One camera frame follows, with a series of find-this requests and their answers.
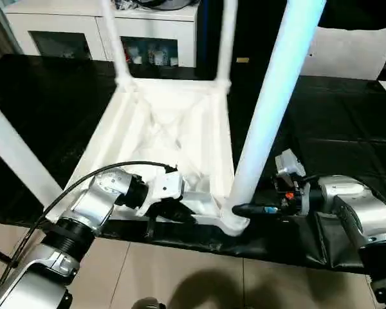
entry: black tablecloth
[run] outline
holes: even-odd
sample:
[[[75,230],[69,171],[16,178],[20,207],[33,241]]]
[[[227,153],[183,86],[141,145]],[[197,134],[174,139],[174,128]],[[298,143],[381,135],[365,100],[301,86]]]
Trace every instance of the black tablecloth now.
[[[197,79],[194,69],[132,66],[138,77]],[[110,62],[8,55],[0,60],[0,109],[61,186],[73,172],[115,90]],[[228,98],[237,164],[261,81],[233,68]],[[292,148],[308,174],[344,174],[386,199],[386,92],[378,82],[301,77],[280,126],[274,156]],[[262,187],[255,193],[263,197]],[[0,222],[29,226],[42,206],[0,159]],[[361,272],[362,264],[334,216],[253,220],[231,238],[216,227],[111,221],[108,238],[150,242],[293,265]]]

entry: glass cabinet door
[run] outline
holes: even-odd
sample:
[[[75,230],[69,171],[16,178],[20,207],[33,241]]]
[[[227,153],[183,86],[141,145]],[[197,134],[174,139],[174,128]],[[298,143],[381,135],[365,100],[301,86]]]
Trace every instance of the glass cabinet door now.
[[[26,55],[106,60],[94,17],[6,14]]]
[[[92,59],[83,33],[30,31],[42,56]]]
[[[145,37],[121,37],[126,60],[135,64],[178,66],[178,41]]]

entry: black cable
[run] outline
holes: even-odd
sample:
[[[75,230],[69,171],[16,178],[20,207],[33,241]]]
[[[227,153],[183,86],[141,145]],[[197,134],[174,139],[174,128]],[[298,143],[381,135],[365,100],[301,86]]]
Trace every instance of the black cable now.
[[[28,240],[33,235],[35,229],[39,226],[39,224],[42,222],[43,219],[47,216],[47,214],[67,195],[69,194],[75,187],[80,185],[82,182],[86,181],[87,179],[97,175],[98,173],[104,172],[108,169],[114,169],[115,167],[121,167],[121,166],[127,166],[127,165],[152,165],[152,166],[158,166],[163,167],[166,170],[166,173],[177,171],[176,168],[171,167],[167,164],[158,163],[158,162],[150,162],[150,161],[130,161],[130,162],[120,162],[115,164],[110,164],[105,167],[101,167],[97,169],[96,171],[93,171],[79,180],[77,180],[73,185],[68,187],[66,190],[62,192],[42,213],[42,215],[36,220],[36,222],[30,227],[26,235],[24,235],[23,240],[20,242],[20,245],[17,247],[16,251],[14,252],[14,255],[12,256],[11,262],[7,264],[7,267],[5,271],[3,272],[3,275],[1,275],[0,278],[0,286],[3,285],[3,283],[6,281],[8,274],[12,267],[17,263],[17,260],[19,259],[21,252],[23,251],[24,247],[26,246]]]
[[[148,8],[148,9],[154,10],[154,11],[164,11],[164,12],[166,12],[166,11],[181,10],[182,8],[185,8],[185,7],[189,6],[189,5],[191,5],[194,1],[195,0],[191,0],[186,5],[183,5],[183,6],[179,7],[179,8],[155,8],[155,7],[152,7],[152,6],[149,6],[149,5],[145,5],[145,3],[143,3],[143,2],[141,2],[139,0],[133,0],[134,3],[140,5],[143,8]]]

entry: black ribbed joint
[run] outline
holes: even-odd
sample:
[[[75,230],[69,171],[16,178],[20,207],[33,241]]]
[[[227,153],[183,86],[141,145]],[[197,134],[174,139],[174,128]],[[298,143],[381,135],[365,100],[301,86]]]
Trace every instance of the black ribbed joint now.
[[[80,262],[93,240],[95,240],[95,235],[87,225],[63,218],[52,227],[42,243]]]

